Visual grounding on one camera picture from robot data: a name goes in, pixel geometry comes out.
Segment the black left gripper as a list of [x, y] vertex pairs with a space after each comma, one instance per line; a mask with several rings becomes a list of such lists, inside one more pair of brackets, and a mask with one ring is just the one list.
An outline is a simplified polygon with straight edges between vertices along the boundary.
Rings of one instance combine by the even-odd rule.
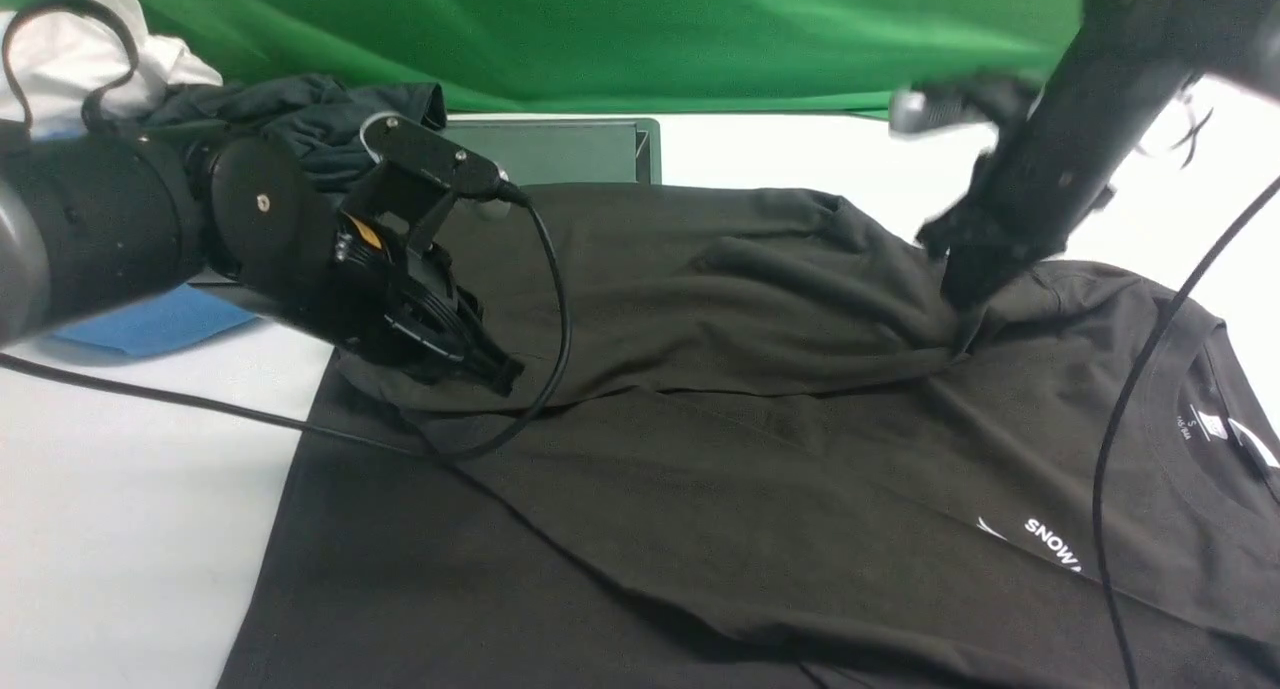
[[378, 161], [333, 206], [293, 152], [261, 137], [229, 140], [207, 172], [210, 264], [251, 295], [252, 311], [416, 382], [512, 394], [525, 364], [488, 334], [434, 242], [452, 209]]

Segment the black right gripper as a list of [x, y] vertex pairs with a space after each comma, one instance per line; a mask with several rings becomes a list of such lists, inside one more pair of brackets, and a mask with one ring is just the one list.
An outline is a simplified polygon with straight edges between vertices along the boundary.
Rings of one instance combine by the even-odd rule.
[[964, 196], [916, 234], [945, 263], [942, 297], [972, 310], [1032, 265], [1061, 254], [1108, 202], [1116, 129], [1097, 120], [1029, 119], [998, 131]]

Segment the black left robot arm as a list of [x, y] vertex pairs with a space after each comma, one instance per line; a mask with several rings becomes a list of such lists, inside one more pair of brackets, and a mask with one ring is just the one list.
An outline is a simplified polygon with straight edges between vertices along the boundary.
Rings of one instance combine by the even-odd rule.
[[369, 364], [507, 396], [524, 368], [434, 237], [456, 202], [512, 184], [404, 118], [361, 143], [374, 169], [337, 206], [280, 140], [220, 120], [3, 152], [3, 342], [215, 273], [215, 296]]

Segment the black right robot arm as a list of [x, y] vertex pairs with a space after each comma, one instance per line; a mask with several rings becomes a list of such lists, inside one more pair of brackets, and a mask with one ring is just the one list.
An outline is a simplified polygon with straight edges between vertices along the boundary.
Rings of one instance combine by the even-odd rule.
[[969, 190], [916, 234], [945, 263], [945, 300], [969, 310], [1061, 254], [1155, 119], [1203, 76], [1277, 97], [1277, 0], [1082, 0], [1080, 28], [1041, 88], [974, 70], [913, 86], [918, 110], [897, 95], [896, 124], [979, 115], [997, 129]]

